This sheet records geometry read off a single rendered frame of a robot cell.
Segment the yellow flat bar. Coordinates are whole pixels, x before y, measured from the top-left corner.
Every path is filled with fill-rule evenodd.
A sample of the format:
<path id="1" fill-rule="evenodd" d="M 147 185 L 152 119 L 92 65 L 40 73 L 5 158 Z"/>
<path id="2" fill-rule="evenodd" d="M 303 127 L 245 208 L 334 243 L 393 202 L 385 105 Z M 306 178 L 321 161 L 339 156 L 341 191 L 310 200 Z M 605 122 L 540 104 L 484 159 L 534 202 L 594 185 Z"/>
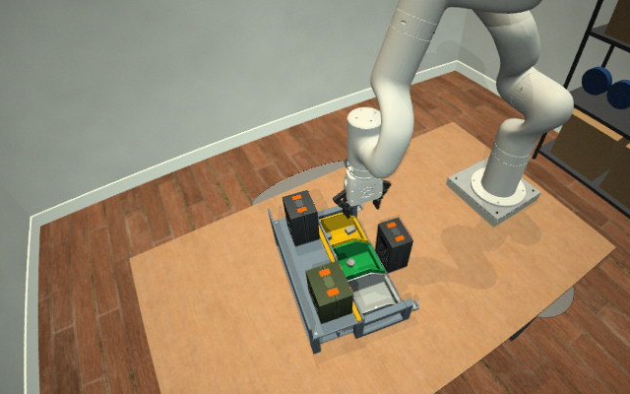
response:
<path id="1" fill-rule="evenodd" d="M 326 239 L 325 239 L 325 237 L 324 237 L 320 227 L 319 227 L 319 234 L 320 234 L 320 238 L 321 238 L 322 243 L 323 243 L 323 245 L 324 245 L 324 247 L 326 249 L 326 252 L 327 252 L 327 254 L 329 256 L 329 259 L 330 259 L 331 263 L 335 262 L 333 254 L 332 254 L 332 252 L 331 252 L 331 250 L 330 250 L 330 248 L 328 246 L 328 243 L 327 243 L 327 241 L 326 241 Z M 352 303 L 352 312 L 353 312 L 353 314 L 354 314 L 354 316 L 356 318 L 356 321 L 360 322 L 361 321 L 361 317 L 360 317 L 360 315 L 359 315 L 359 313 L 358 313 L 358 311 L 356 309 L 356 306 L 355 306 L 354 302 Z"/>

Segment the grey open bin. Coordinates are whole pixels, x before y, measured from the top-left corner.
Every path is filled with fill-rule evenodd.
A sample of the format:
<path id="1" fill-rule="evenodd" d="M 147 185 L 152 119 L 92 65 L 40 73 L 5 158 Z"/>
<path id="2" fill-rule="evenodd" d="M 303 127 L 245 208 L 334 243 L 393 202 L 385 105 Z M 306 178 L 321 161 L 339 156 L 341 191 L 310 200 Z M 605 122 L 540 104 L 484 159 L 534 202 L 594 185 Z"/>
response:
<path id="1" fill-rule="evenodd" d="M 363 316 L 401 302 L 387 274 L 368 273 L 348 282 Z"/>

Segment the yellow bin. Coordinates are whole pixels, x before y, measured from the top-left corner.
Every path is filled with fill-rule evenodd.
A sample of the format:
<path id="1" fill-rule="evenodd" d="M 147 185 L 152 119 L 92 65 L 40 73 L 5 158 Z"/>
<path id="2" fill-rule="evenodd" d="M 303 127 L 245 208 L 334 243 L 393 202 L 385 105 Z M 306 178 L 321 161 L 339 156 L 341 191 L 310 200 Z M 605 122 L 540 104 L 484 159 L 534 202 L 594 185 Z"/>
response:
<path id="1" fill-rule="evenodd" d="M 330 232 L 332 239 L 330 243 L 332 247 L 337 247 L 352 241 L 361 241 L 368 243 L 368 239 L 365 236 L 361 226 L 359 225 L 355 216 L 350 216 L 348 219 L 344 214 L 339 213 L 334 216 L 330 216 L 324 219 L 320 219 L 325 232 Z M 347 235 L 345 228 L 354 225 L 356 232 Z"/>

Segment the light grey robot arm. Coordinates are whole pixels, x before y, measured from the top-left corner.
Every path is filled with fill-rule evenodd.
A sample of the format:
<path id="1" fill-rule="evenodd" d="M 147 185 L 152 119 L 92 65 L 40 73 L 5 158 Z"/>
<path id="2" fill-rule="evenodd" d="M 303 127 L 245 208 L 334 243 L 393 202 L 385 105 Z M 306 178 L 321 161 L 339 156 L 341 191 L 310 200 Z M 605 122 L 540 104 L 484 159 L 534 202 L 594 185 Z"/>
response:
<path id="1" fill-rule="evenodd" d="M 472 9 L 500 57 L 497 92 L 525 120 L 500 125 L 486 168 L 472 175 L 471 188 L 490 205 L 519 205 L 526 196 L 521 178 L 537 140 L 566 123 L 574 108 L 571 94 L 534 68 L 540 42 L 529 10 L 541 1 L 399 0 L 370 78 L 380 111 L 360 107 L 347 116 L 347 171 L 381 179 L 396 171 L 413 132 L 410 85 L 441 17 L 449 7 Z"/>

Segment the olive green case with orange latches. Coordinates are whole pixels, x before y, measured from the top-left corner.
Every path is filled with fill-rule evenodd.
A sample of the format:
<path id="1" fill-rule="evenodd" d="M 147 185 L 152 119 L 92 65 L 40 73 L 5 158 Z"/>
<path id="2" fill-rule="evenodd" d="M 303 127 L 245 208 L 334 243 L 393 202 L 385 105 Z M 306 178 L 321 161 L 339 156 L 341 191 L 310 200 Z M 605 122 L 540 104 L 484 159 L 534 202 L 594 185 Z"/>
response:
<path id="1" fill-rule="evenodd" d="M 338 261 L 305 272 L 321 324 L 352 314 L 353 293 Z"/>

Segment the grey metal shelf rack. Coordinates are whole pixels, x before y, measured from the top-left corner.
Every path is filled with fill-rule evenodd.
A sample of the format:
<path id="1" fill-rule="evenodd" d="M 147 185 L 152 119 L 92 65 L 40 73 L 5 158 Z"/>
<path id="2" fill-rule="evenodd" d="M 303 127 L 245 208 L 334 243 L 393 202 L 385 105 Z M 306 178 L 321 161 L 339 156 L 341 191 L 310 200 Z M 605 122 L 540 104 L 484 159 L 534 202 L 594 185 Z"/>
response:
<path id="1" fill-rule="evenodd" d="M 313 354 L 317 354 L 321 352 L 320 344 L 340 338 L 350 333 L 353 333 L 355 339 L 361 338 L 362 336 L 369 335 L 371 333 L 390 327 L 402 321 L 408 320 L 410 319 L 411 311 L 419 310 L 420 304 L 418 303 L 417 299 L 412 301 L 409 298 L 402 301 L 387 271 L 385 270 L 381 260 L 379 259 L 375 249 L 373 248 L 370 240 L 368 239 L 364 229 L 362 229 L 367 239 L 369 240 L 369 243 L 371 244 L 371 247 L 373 248 L 377 258 L 379 259 L 383 269 L 385 270 L 385 274 L 388 275 L 390 282 L 392 286 L 394 287 L 396 293 L 398 294 L 401 302 L 363 316 L 360 310 L 360 307 L 356 301 L 356 298 L 353 295 L 353 302 L 361 317 L 360 322 L 356 321 L 356 318 L 354 314 L 352 313 L 352 314 L 321 324 L 318 314 L 316 312 L 315 306 L 313 304 L 312 298 L 308 291 L 305 271 L 318 267 L 320 265 L 331 263 L 329 256 L 326 252 L 326 249 L 322 243 L 322 240 L 320 238 L 315 241 L 311 241 L 302 245 L 295 246 L 292 240 L 291 234 L 289 232 L 287 223 L 286 223 L 286 218 L 274 221 L 270 208 L 268 208 L 268 212 L 269 212 L 269 215 L 270 215 L 270 218 L 271 218 L 271 221 L 272 221 L 272 224 L 273 224 L 273 227 L 274 227 L 274 230 L 275 230 L 275 233 L 276 233 L 276 236 L 277 236 L 277 239 L 278 239 L 278 242 L 279 242 L 282 254 L 283 254 L 284 260 L 282 259 L 282 255 L 281 255 L 281 252 L 280 252 L 277 240 L 276 240 L 277 248 L 283 262 L 283 267 L 284 267 L 290 288 L 292 290 L 302 323 L 304 325 L 309 343 L 311 344 L 310 346 L 312 347 Z M 318 212 L 319 227 L 328 243 L 328 246 L 333 254 L 335 261 L 338 261 L 338 262 L 339 260 L 334 252 L 334 249 L 329 239 L 327 238 L 327 235 L 320 222 L 320 219 L 334 216 L 342 212 L 343 212 L 343 208 L 339 206 Z M 290 275 L 296 294 L 294 294 L 293 292 L 287 272 Z M 296 299 L 299 301 L 302 312 L 300 312 Z M 305 326 L 303 319 L 305 320 L 307 327 Z M 343 332 L 344 329 L 351 326 L 353 326 L 353 329 Z"/>

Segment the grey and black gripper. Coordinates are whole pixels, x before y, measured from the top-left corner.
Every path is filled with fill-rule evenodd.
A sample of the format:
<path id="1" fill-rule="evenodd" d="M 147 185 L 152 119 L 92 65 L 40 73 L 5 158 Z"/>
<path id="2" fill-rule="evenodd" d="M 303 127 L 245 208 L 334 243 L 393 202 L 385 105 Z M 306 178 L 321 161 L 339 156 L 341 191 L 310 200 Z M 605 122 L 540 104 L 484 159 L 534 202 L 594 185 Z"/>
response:
<path id="1" fill-rule="evenodd" d="M 343 208 L 344 216 L 349 219 L 350 206 L 373 201 L 376 210 L 379 210 L 381 204 L 380 200 L 383 199 L 383 195 L 387 193 L 391 185 L 390 181 L 383 180 L 383 178 L 381 179 L 374 176 L 360 178 L 346 170 L 344 190 L 333 197 L 333 200 L 339 207 Z"/>

